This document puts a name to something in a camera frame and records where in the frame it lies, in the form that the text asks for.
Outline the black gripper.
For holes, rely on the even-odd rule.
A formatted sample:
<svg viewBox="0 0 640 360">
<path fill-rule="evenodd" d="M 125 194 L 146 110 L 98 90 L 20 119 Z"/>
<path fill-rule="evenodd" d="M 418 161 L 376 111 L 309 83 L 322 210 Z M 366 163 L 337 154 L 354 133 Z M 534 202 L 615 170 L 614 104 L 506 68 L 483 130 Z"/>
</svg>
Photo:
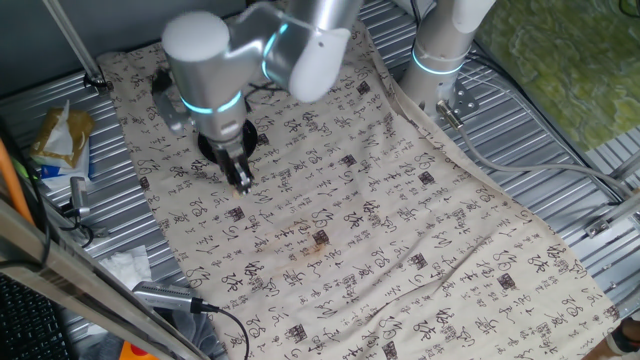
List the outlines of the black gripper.
<svg viewBox="0 0 640 360">
<path fill-rule="evenodd" d="M 213 155 L 230 186 L 240 195 L 251 191 L 253 175 L 249 170 L 247 152 L 241 137 L 226 142 L 209 140 Z"/>
</svg>

